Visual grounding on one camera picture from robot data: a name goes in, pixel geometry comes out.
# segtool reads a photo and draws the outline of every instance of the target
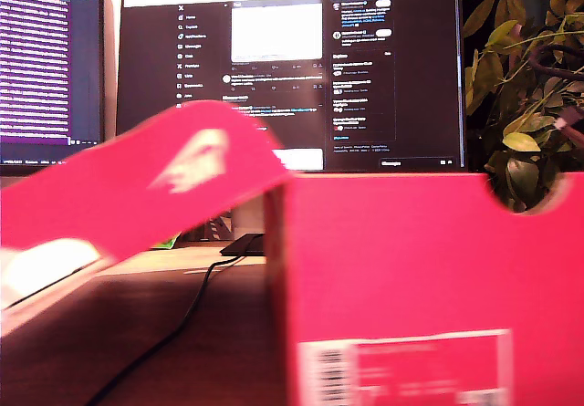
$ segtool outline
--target computer monitor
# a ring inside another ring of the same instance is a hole
[[[0,0],[0,170],[103,141],[103,0]]]
[[[219,99],[261,119],[289,169],[464,170],[460,4],[122,0],[117,132]]]

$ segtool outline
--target black cable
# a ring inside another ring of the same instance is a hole
[[[162,349],[165,345],[170,343],[174,338],[179,336],[183,332],[184,328],[186,327],[186,323],[189,320],[189,318],[191,317],[191,315],[193,314],[194,310],[199,305],[199,302],[201,301],[201,298],[203,296],[203,292],[207,288],[207,285],[209,284],[209,276],[213,272],[213,269],[216,266],[227,265],[227,264],[236,262],[237,260],[239,260],[241,257],[243,257],[245,255],[245,251],[247,251],[247,247],[245,248],[242,255],[238,255],[237,257],[229,258],[227,260],[222,260],[220,262],[215,262],[212,265],[210,265],[209,268],[207,269],[207,272],[204,275],[203,282],[201,283],[201,287],[199,287],[199,291],[197,292],[197,295],[194,297],[194,300],[191,303],[191,306],[184,314],[184,317],[182,318],[182,321],[178,325],[178,327],[174,331],[172,331],[168,336],[166,336],[165,338],[160,340],[158,343],[154,344],[152,347],[147,349],[138,358],[136,358],[132,363],[130,363],[128,366],[126,366],[126,368],[124,368],[122,371],[120,371],[118,374],[116,374],[108,382],[108,384],[103,386],[103,388],[101,388],[98,391],[98,393],[96,393],[93,397],[91,397],[91,400],[89,400],[86,403],[86,406],[94,406],[96,404],[99,404],[100,401],[102,401],[110,392],[112,392],[116,388],[116,386],[118,386],[125,378],[127,378],[142,363],[144,363],[147,359],[152,357],[157,351]]]

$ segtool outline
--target barcode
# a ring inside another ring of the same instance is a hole
[[[339,349],[320,351],[315,362],[318,406],[349,406],[349,368]]]
[[[508,404],[505,389],[468,390],[459,394],[458,404],[466,406],[505,406]]]

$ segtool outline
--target white logo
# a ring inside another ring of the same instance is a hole
[[[229,137],[224,130],[200,130],[184,145],[152,186],[170,184],[171,193],[185,193],[225,173]]]

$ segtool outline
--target barcode label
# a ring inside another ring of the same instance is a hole
[[[303,403],[314,406],[350,406],[349,344],[336,341],[307,344],[304,347],[304,380],[309,386]]]
[[[497,329],[304,342],[301,404],[510,406],[511,340],[510,330]]]

